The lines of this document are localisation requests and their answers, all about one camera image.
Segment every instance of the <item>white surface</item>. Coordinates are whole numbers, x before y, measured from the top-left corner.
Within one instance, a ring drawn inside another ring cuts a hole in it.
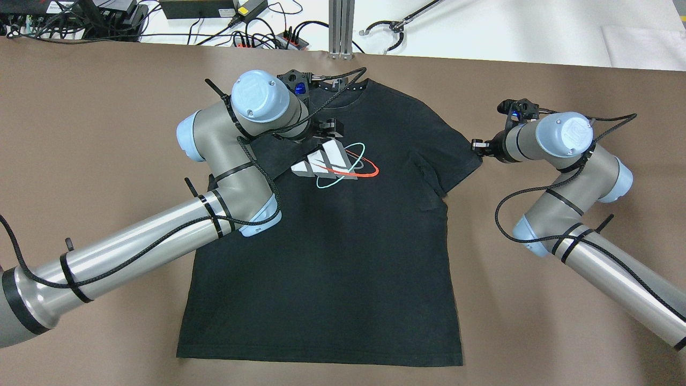
[[[686,71],[686,31],[602,28],[613,67]]]
[[[353,40],[369,54],[382,54],[395,40],[390,31],[377,27],[368,36],[359,36],[358,31],[378,20],[400,20],[427,2],[428,0],[357,1]],[[291,0],[282,0],[281,3],[287,12],[298,9]],[[287,16],[289,26],[305,20],[328,22],[328,1],[302,0],[300,3],[304,10],[300,14]],[[151,1],[147,4],[154,7]],[[283,29],[283,15],[267,10],[261,17],[276,33]],[[157,12],[151,17],[146,33],[187,34],[190,25],[196,20],[168,21],[162,12]],[[227,19],[205,19],[199,25],[200,33],[213,34],[227,23]],[[608,54],[603,27],[610,25],[644,30],[684,31],[671,0],[446,0],[406,25],[405,42],[389,55],[624,67],[613,63]],[[236,28],[244,29],[245,25],[241,23]],[[250,33],[267,31],[258,21],[250,24]],[[310,49],[328,51],[326,28],[308,25],[301,37],[311,43]],[[658,45],[670,44],[669,41],[660,41],[662,37],[658,35],[653,37],[658,39],[653,40]],[[185,44],[187,39],[187,36],[152,36],[141,40]],[[228,38],[218,38],[206,45],[227,40]],[[616,44],[614,47],[619,51],[623,49]],[[632,66],[673,69],[671,62],[666,66],[669,68],[661,66],[660,56],[649,59],[649,67],[642,65],[640,58],[636,58]]]

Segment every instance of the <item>logo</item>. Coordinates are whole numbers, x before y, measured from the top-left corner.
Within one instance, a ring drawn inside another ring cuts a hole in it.
[[[361,148],[359,155],[348,149],[353,146]],[[306,161],[291,166],[291,171],[300,177],[316,177],[316,185],[320,189],[330,188],[345,179],[375,177],[379,174],[379,168],[364,157],[365,150],[366,147],[361,142],[343,147],[338,140],[330,139],[322,144],[321,149],[307,155]],[[334,179],[335,181],[322,186],[320,179]]]

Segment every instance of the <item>electronic device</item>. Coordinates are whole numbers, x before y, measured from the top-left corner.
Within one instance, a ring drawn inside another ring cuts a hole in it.
[[[92,0],[100,10],[131,13],[136,8],[136,0]],[[54,0],[2,0],[0,14],[45,16],[62,12],[60,5],[69,7],[77,1]]]
[[[160,0],[167,19],[233,17],[238,0]]]

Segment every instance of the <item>black plastic clip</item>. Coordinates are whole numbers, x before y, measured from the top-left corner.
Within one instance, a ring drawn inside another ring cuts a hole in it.
[[[65,238],[64,243],[67,244],[67,251],[71,252],[74,250],[74,244],[71,242],[71,238]]]
[[[191,194],[193,195],[193,197],[198,197],[198,191],[196,190],[196,187],[193,186],[191,179],[186,177],[183,179],[183,181],[186,181],[186,185],[188,185],[188,189],[191,191]]]

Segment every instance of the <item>blue joint cap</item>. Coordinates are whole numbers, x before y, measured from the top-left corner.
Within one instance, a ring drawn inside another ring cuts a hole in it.
[[[526,216],[522,216],[517,225],[514,226],[512,235],[520,240],[534,240],[539,238],[534,233],[533,228],[531,228],[531,224],[529,224],[529,220],[526,219]],[[526,242],[523,245],[540,258],[545,257],[548,254],[548,250],[540,241]]]
[[[269,199],[269,201],[267,201],[262,209],[260,209],[259,212],[257,212],[257,214],[250,219],[250,222],[268,219],[276,212],[276,206],[276,195],[272,194],[272,197]],[[281,221],[281,212],[279,212],[279,214],[277,214],[276,217],[274,217],[268,223],[264,223],[262,225],[244,225],[241,229],[239,229],[239,231],[243,234],[243,236],[251,237],[265,229],[275,226],[279,221]]]
[[[199,112],[200,110],[196,111],[178,124],[176,127],[176,140],[179,146],[181,146],[181,150],[186,152],[188,158],[197,162],[203,162],[205,158],[202,158],[200,153],[198,153],[196,141],[193,138],[193,123],[195,123],[196,115]]]
[[[631,172],[631,170],[624,166],[619,158],[615,158],[619,164],[619,174],[617,175],[617,180],[615,182],[615,186],[612,187],[612,190],[610,190],[610,192],[605,196],[598,199],[598,201],[601,203],[611,203],[616,201],[619,199],[619,197],[625,195],[629,189],[631,189],[631,185],[634,183],[634,174]]]
[[[536,141],[554,157],[580,155],[593,141],[589,120],[579,113],[555,113],[543,118],[536,127]]]
[[[286,85],[259,69],[241,75],[231,89],[233,110],[256,123],[278,119],[288,109],[289,99]]]

